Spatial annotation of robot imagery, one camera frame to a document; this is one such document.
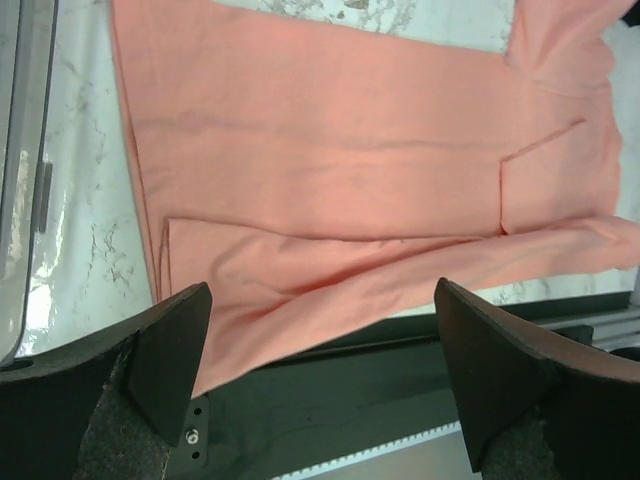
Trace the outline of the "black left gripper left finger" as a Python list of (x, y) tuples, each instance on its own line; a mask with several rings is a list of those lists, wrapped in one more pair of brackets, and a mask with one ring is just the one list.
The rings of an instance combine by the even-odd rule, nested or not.
[(4, 479), (163, 479), (183, 436), (212, 307), (192, 285), (1, 367)]

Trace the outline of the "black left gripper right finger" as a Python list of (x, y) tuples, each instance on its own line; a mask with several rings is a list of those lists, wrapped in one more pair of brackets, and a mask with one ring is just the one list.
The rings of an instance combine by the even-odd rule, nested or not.
[(434, 300), (473, 471), (485, 479), (638, 478), (638, 349), (578, 343), (445, 278)]

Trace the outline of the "salmon pink t shirt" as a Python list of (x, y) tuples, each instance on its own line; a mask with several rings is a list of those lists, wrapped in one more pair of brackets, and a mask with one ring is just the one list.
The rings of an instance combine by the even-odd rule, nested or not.
[(116, 1), (152, 295), (206, 283), (193, 391), (473, 290), (629, 269), (604, 30), (519, 1), (504, 53), (211, 1)]

